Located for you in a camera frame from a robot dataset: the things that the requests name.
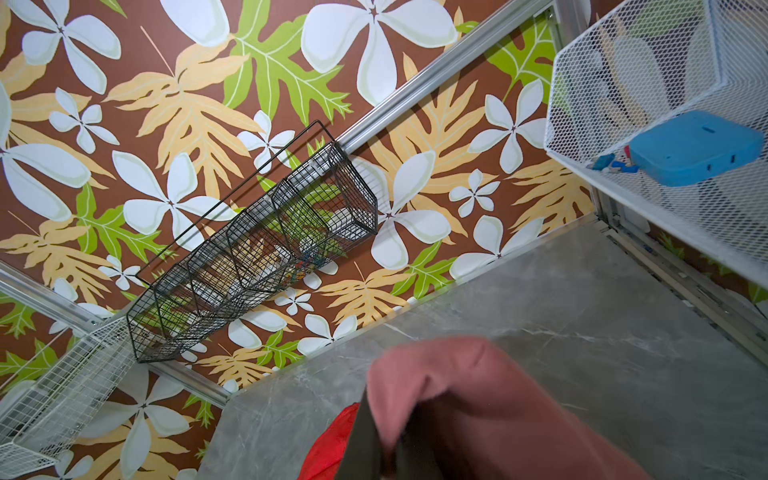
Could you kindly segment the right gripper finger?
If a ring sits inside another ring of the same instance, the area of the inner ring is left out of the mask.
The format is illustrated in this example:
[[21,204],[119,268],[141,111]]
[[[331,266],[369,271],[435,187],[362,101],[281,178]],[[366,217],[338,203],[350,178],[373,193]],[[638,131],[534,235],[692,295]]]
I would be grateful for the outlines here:
[[364,391],[335,479],[379,480],[382,472],[381,442]]

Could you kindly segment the dusty pink shirt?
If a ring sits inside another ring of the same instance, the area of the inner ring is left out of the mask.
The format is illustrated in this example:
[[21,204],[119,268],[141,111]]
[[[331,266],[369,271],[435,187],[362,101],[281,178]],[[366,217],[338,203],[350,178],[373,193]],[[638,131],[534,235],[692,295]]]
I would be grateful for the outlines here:
[[366,394],[388,464],[408,423],[419,419],[448,479],[648,476],[485,338],[391,348],[370,366]]

